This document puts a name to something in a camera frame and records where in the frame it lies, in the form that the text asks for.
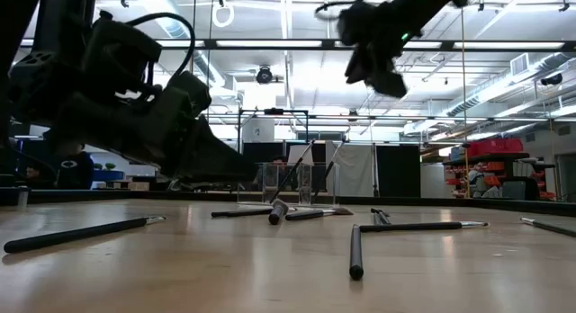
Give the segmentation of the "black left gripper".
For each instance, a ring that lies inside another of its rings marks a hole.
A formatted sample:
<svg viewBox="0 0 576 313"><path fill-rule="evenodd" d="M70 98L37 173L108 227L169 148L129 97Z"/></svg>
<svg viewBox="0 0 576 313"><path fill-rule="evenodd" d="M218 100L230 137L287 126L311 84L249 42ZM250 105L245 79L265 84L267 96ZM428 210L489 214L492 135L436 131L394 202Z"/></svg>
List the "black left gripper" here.
<svg viewBox="0 0 576 313"><path fill-rule="evenodd" d="M49 127L53 149L85 143L194 183L252 180L257 165L218 139L202 115L212 99L188 71L161 92L102 92L81 70L80 56L34 51L9 72L13 116Z"/></svg>

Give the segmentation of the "clear acrylic organiser box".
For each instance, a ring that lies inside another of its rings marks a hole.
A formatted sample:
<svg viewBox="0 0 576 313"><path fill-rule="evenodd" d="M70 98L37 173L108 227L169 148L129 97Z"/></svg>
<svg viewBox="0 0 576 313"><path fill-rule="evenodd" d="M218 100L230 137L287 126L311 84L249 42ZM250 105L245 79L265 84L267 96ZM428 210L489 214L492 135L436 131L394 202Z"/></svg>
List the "clear acrylic organiser box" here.
<svg viewBox="0 0 576 313"><path fill-rule="evenodd" d="M338 207L340 196L329 195L326 184L321 186L318 197L315 201L313 200L317 181L324 174L327 164L301 164L277 198L296 207ZM293 164L260 163L253 180L238 183L237 203L239 205L270 205L278 186L292 167Z"/></svg>

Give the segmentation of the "thin black makeup brush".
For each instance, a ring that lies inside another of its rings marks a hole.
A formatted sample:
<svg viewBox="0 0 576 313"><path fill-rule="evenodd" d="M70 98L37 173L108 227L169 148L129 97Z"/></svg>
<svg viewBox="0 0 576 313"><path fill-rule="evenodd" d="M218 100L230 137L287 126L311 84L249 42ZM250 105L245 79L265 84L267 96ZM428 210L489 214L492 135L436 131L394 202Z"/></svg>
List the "thin black makeup brush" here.
<svg viewBox="0 0 576 313"><path fill-rule="evenodd" d="M292 169L288 172L288 174L284 177L284 179L282 180L282 182L280 183L280 185L278 186L276 192L274 193L272 200L270 201L270 203L272 204L278 197L278 195L280 194L280 192L283 190L283 188L285 187L285 185L287 185L291 179L292 176L296 173L297 169L300 167L300 165L302 164L303 159L305 158L305 156L311 151L312 146L314 145L314 143L316 142L316 139L312 139L310 141L310 143L308 144L308 146L304 149L304 151L301 153L301 156L298 158L298 160L296 161L295 164L293 164Z"/></svg>

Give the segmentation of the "long black makeup brush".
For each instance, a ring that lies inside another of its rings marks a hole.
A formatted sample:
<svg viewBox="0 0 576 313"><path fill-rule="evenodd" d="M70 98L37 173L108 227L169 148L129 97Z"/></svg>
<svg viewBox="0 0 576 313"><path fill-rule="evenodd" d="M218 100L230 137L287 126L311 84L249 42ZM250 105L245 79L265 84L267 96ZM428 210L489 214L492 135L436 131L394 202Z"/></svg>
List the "long black makeup brush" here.
<svg viewBox="0 0 576 313"><path fill-rule="evenodd" d="M150 224L165 221L166 219L167 218L164 216L129 219L87 228L78 228L35 237L21 238L5 243L4 251L7 254L22 253L83 240L90 237L99 237L116 232L122 232L133 228L142 228Z"/></svg>

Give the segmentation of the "white board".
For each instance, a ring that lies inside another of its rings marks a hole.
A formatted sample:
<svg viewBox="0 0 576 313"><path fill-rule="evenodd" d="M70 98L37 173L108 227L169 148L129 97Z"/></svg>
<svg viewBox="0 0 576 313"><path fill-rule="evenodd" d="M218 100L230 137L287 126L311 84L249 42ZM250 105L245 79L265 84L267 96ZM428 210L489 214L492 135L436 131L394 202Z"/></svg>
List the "white board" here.
<svg viewBox="0 0 576 313"><path fill-rule="evenodd" d="M275 140L275 120L255 118L242 124L242 140L245 143L268 143Z"/></svg>

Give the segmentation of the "black overhead light bar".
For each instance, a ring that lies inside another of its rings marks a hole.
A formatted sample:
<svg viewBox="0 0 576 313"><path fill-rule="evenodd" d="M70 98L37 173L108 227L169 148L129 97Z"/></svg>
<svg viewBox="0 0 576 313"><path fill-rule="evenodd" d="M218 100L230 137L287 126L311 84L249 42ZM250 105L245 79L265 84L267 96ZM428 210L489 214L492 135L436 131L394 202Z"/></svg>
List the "black overhead light bar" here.
<svg viewBox="0 0 576 313"><path fill-rule="evenodd" d="M195 50L351 50L334 39L199 39ZM402 48L410 52L576 52L576 40L411 40Z"/></svg>

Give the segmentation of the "white lamp shade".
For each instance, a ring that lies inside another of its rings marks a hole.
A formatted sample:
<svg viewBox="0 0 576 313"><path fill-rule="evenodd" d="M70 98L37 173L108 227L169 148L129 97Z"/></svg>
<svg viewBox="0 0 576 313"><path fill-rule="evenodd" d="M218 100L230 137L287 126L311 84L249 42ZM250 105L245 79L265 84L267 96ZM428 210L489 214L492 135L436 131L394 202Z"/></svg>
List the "white lamp shade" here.
<svg viewBox="0 0 576 313"><path fill-rule="evenodd" d="M292 145L288 153L288 163L295 164L298 160L305 165L313 165L312 145Z"/></svg>

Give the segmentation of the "cardboard box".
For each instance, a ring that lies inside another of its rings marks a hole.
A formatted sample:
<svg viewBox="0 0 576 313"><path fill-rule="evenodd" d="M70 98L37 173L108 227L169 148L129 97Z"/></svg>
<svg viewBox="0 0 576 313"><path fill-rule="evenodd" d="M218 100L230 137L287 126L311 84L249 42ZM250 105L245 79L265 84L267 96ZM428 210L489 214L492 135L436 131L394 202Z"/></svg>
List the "cardboard box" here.
<svg viewBox="0 0 576 313"><path fill-rule="evenodd" d="M136 192L146 192L149 190L148 182L133 182L133 181L107 181L97 183L95 186L99 190L129 190Z"/></svg>

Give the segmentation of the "grey hanging cloth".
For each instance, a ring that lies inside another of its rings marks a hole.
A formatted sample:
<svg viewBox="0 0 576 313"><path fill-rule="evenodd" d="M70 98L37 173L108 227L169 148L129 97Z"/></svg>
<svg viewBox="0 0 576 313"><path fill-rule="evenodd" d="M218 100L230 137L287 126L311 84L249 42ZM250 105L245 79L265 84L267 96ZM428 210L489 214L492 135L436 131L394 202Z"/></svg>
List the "grey hanging cloth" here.
<svg viewBox="0 0 576 313"><path fill-rule="evenodd" d="M372 147L327 141L326 159L330 163L337 156L326 181L329 195L344 197L372 197L373 156Z"/></svg>

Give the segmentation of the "black partition panel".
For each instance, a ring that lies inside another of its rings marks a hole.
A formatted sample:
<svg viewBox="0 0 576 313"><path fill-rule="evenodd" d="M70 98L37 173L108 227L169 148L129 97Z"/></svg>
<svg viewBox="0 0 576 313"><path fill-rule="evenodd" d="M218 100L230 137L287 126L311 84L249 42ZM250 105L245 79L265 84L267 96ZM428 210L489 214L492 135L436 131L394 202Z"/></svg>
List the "black partition panel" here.
<svg viewBox="0 0 576 313"><path fill-rule="evenodd" d="M381 197L420 197L420 152L417 146L378 146Z"/></svg>

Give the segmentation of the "round black ceiling fixture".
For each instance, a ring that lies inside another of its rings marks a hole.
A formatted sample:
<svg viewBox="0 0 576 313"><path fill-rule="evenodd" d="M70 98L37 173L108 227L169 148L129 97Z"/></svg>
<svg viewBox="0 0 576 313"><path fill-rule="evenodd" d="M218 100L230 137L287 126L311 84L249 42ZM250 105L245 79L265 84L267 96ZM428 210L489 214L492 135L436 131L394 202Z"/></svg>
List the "round black ceiling fixture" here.
<svg viewBox="0 0 576 313"><path fill-rule="evenodd" d="M275 76L273 75L269 66L260 66L256 73L256 82L260 85L267 85L271 83L274 78Z"/></svg>

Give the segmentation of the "blue planter box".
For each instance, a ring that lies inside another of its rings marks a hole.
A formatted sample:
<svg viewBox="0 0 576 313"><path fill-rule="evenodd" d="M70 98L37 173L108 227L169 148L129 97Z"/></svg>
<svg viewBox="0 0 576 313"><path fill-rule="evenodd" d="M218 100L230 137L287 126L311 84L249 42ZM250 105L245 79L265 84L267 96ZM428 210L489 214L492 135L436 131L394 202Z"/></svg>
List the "blue planter box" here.
<svg viewBox="0 0 576 313"><path fill-rule="evenodd" d="M122 181L125 179L123 171L116 170L94 170L94 182Z"/></svg>

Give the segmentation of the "black storage shelf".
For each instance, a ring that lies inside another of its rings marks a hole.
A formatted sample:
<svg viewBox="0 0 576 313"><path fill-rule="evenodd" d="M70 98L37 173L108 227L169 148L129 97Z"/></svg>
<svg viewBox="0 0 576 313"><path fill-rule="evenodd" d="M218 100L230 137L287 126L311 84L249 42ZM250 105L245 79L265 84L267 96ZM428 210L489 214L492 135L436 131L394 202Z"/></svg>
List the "black storage shelf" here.
<svg viewBox="0 0 576 313"><path fill-rule="evenodd" d="M546 174L555 165L527 153L462 157L443 163L445 183L455 198L555 201Z"/></svg>

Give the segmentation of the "black metal frame stand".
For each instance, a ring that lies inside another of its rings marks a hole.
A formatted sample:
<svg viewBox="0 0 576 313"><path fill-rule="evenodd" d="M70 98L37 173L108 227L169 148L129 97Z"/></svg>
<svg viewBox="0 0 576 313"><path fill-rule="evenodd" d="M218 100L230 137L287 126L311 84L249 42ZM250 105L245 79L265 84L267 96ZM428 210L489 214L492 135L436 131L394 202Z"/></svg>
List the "black metal frame stand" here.
<svg viewBox="0 0 576 313"><path fill-rule="evenodd" d="M245 144L245 142L242 140L241 137L241 132L242 132L242 124L245 123L247 120L252 120L255 118L271 118L274 119L274 131L275 131L275 120L276 119L286 119L287 115L291 115L292 117L294 117L296 120L298 120L298 117L295 116L296 113L301 113L304 116L305 119L305 123L303 124L304 128L305 128L305 142L309 143L310 138L307 135L308 132L308 124L309 124L309 115L308 115L308 111L305 110L285 110L285 109L280 109L280 108L270 108L270 109L264 109L263 111L258 111L258 110L243 110L243 109L239 109L238 110L238 116L237 116L237 120L238 120L238 142L237 142L237 151L242 154L242 149L243 149L243 145ZM286 146L286 142L283 142L283 146L284 146L284 150L285 153L287 152L287 146Z"/></svg>

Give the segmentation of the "black table frame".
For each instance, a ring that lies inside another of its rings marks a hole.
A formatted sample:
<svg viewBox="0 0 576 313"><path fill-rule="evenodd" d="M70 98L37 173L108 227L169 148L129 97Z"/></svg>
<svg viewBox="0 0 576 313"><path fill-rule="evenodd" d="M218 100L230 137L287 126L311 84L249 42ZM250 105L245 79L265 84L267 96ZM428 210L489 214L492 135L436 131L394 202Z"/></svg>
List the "black table frame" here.
<svg viewBox="0 0 576 313"><path fill-rule="evenodd" d="M111 201L123 199L170 200L170 201L221 201L235 202L237 196L232 193L194 193L130 190L31 190L29 203L52 203L73 201ZM465 207L489 210L507 210L549 214L576 218L576 203L555 201L517 201L506 199L436 199L411 197L351 197L340 196L341 205L363 206L417 206L417 207Z"/></svg>

